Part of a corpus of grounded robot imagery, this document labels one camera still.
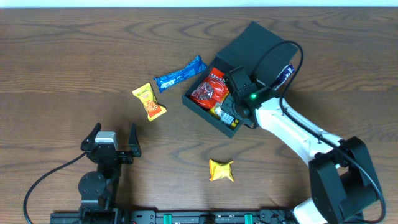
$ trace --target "box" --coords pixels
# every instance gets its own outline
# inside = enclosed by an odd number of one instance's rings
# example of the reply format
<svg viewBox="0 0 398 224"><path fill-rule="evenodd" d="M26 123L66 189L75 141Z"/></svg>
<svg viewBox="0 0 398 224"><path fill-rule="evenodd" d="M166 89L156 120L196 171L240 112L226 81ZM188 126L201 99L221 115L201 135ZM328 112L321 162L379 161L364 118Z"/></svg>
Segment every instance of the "box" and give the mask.
<svg viewBox="0 0 398 224"><path fill-rule="evenodd" d="M282 69L289 64L297 51L293 45L284 44L275 48L264 60L259 61L267 50L282 41L282 38L271 31L256 22L251 22L241 35L216 54L215 59L209 64L207 69L182 95L182 103L222 133L232 138L241 125L231 129L209 114L207 110L193 102L189 98L191 93L209 75L213 67L227 73L238 66L243 66L247 74L252 74L251 78L263 83L265 86L269 86L275 81Z"/></svg>

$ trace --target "wooden table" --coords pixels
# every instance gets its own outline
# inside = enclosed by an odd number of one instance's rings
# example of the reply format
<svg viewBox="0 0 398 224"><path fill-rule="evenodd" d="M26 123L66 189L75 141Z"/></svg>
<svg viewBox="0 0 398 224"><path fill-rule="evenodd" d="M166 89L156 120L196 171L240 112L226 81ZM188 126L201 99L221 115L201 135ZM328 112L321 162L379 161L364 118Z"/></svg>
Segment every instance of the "wooden table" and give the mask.
<svg viewBox="0 0 398 224"><path fill-rule="evenodd" d="M302 44L287 101L320 127L368 145L398 221L398 11L371 8L7 9L0 11L0 223L24 223L22 201L44 173L79 154L97 122L142 157L124 166L118 202L159 210L294 207L310 196L308 168L264 130L229 139L182 105L195 78L159 93L153 77L206 63L250 21ZM149 122L131 91L150 82L167 113ZM209 158L233 159L235 182L209 181ZM33 191L28 211L48 223L77 210L81 159ZM377 218L379 205L365 211Z"/></svg>

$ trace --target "red snack bag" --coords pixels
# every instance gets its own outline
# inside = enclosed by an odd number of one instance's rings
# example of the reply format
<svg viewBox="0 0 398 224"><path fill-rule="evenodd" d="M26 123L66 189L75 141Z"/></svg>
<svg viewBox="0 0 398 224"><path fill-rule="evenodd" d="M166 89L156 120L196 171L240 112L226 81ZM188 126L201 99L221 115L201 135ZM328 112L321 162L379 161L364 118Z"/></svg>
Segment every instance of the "red snack bag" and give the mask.
<svg viewBox="0 0 398 224"><path fill-rule="evenodd" d="M213 68L204 81L191 94L191 100L203 108L210 109L221 103L228 89L223 80L224 73Z"/></svg>

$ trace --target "white backdrop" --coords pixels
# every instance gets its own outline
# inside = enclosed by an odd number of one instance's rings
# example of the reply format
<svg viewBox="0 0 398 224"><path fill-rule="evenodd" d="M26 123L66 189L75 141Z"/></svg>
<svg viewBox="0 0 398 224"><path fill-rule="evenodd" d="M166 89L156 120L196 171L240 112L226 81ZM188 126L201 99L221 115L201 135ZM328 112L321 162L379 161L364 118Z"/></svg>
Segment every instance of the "white backdrop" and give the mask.
<svg viewBox="0 0 398 224"><path fill-rule="evenodd" d="M398 0L0 0L0 7L398 6Z"/></svg>

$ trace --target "black box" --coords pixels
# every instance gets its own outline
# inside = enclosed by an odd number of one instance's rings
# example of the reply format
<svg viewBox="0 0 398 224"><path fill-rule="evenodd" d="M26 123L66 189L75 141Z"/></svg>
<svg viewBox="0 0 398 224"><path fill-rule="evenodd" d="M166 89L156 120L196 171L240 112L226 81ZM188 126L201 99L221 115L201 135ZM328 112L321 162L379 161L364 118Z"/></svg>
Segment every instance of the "black box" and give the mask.
<svg viewBox="0 0 398 224"><path fill-rule="evenodd" d="M258 74L256 78L265 86L272 84L283 68L289 64L297 48L290 44L284 44L275 48L264 60L259 63L257 70L254 67L259 59L275 44L283 39L263 28L256 22L251 22L248 27L232 43L216 54L216 58L209 64L207 69L198 77L193 85L182 95L182 103L199 114L214 127L219 129L228 137L233 137L239 130L240 125L231 129L211 114L201 108L189 97L197 89L198 85L210 74L213 67L227 73L230 70L243 66L247 74Z"/></svg>

